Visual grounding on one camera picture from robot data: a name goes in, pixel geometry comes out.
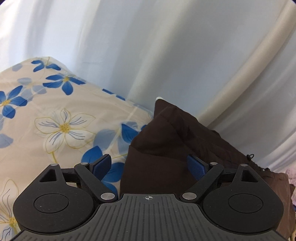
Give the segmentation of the pale blue sheer curtain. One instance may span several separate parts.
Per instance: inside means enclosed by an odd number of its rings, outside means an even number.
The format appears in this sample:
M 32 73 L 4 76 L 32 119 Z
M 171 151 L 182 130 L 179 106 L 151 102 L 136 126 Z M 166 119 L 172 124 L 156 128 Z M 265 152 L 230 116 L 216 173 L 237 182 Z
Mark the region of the pale blue sheer curtain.
M 295 166 L 295 1 L 2 1 L 1 69 L 50 56 L 162 97 L 273 171 Z

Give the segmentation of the purple teddy bear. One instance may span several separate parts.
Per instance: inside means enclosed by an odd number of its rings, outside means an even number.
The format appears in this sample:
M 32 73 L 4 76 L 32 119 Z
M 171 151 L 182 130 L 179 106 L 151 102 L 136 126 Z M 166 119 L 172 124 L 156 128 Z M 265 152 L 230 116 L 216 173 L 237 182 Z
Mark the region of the purple teddy bear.
M 295 191 L 296 191 L 296 168 L 295 167 L 291 167 L 288 168 L 285 172 L 288 175 L 288 181 L 289 184 L 292 186 L 292 203 L 293 206 L 295 208 L 296 206 L 296 195 L 295 195 Z

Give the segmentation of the floral bed sheet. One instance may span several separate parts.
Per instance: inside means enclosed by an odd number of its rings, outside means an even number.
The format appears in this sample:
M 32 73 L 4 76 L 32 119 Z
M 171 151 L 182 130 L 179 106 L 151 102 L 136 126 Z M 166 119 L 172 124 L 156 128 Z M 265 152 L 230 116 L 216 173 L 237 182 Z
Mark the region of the floral bed sheet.
M 88 83 L 51 57 L 1 72 L 1 240 L 20 231 L 13 203 L 48 165 L 72 168 L 104 154 L 102 182 L 118 193 L 128 148 L 152 112 Z

